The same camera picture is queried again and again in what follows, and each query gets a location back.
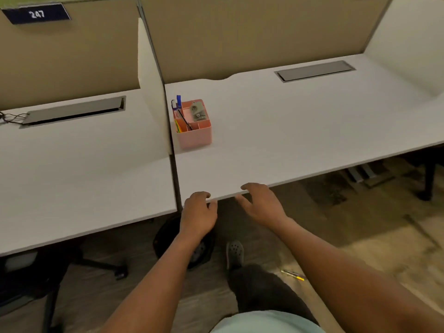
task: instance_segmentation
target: forearm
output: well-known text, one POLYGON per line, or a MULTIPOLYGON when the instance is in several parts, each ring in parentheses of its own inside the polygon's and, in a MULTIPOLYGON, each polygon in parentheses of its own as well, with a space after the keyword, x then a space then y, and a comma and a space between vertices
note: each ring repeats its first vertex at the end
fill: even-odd
MULTIPOLYGON (((272 230, 289 247, 347 332, 413 332, 416 324, 441 320, 395 280, 331 246, 294 220, 276 222, 272 230)), ((429 331, 433 327, 437 325, 431 324, 429 331)))
POLYGON ((105 323, 102 333, 168 333, 197 244, 178 235, 105 323))

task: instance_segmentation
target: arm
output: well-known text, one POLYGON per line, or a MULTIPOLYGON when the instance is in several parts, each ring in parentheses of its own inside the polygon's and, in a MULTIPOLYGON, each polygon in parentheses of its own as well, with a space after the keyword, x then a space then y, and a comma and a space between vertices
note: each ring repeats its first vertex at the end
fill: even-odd
POLYGON ((442 332, 444 320, 395 280, 353 259, 288 218, 266 185, 248 183, 247 214, 289 247, 313 288, 346 332, 442 332))
POLYGON ((180 232, 170 247, 103 326, 101 333, 168 333, 194 249, 214 227, 217 201, 206 192, 185 201, 180 232))

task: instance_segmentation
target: pink desk organizer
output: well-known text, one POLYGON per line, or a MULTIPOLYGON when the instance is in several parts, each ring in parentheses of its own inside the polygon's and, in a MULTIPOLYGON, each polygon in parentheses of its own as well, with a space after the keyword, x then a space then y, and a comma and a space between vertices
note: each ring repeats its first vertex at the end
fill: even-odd
POLYGON ((204 145, 210 145, 213 142, 213 136, 211 131, 210 116, 208 116, 207 108, 202 99, 190 100, 188 102, 182 102, 182 108, 180 109, 185 120, 190 124, 192 130, 186 125, 181 115, 177 110, 173 111, 174 120, 180 126, 182 133, 178 133, 176 126, 174 126, 179 145, 182 149, 199 147, 204 145), (201 120, 200 122, 193 122, 193 116, 191 114, 190 107, 194 102, 201 102, 208 119, 201 120))

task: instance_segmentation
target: dark gray pants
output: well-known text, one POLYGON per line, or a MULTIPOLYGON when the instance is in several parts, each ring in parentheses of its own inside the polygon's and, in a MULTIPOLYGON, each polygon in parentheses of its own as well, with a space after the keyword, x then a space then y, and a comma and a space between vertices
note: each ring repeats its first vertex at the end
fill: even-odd
POLYGON ((296 314, 319 325, 291 287, 259 265, 247 265, 230 271, 228 285, 236 295, 239 313, 275 310, 296 314))

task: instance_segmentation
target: light blue shirt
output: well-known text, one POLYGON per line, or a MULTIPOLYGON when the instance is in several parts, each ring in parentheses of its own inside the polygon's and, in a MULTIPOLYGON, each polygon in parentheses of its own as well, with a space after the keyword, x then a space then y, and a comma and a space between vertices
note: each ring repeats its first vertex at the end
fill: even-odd
POLYGON ((253 311, 222 319, 211 333, 325 333, 315 323, 280 311, 253 311))

